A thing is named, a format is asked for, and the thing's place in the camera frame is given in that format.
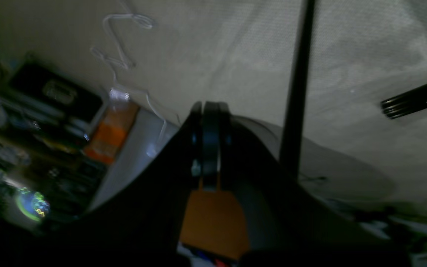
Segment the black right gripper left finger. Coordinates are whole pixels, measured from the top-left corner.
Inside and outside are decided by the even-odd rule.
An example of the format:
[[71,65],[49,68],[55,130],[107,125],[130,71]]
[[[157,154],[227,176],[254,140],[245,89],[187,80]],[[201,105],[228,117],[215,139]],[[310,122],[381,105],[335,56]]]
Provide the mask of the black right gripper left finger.
[[189,267],[177,253],[185,208],[199,179],[202,104],[125,189],[80,219],[46,235],[44,267]]

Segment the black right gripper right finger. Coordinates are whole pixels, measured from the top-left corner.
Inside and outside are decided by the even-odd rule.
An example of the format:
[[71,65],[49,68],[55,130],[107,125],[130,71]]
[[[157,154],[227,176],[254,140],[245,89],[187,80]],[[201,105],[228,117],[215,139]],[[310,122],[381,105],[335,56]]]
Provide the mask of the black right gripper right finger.
[[241,267],[409,267],[402,248],[331,211],[297,182],[226,103],[203,108],[203,189],[231,191],[253,251]]

